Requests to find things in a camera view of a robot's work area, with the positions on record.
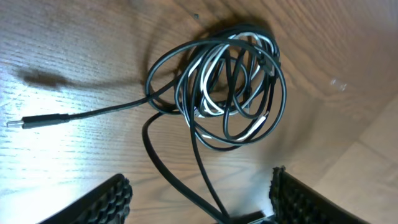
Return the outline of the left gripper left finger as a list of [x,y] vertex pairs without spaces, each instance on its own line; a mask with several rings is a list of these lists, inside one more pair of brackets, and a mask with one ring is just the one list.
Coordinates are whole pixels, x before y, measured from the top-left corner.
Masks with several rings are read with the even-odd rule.
[[124,224],[132,196],[130,181],[116,174],[40,224]]

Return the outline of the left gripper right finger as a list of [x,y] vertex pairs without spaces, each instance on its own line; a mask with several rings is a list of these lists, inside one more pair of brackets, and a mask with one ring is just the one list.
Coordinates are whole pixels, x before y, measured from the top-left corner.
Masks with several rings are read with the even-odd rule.
[[274,221],[282,224],[367,224],[294,176],[275,167],[269,191]]

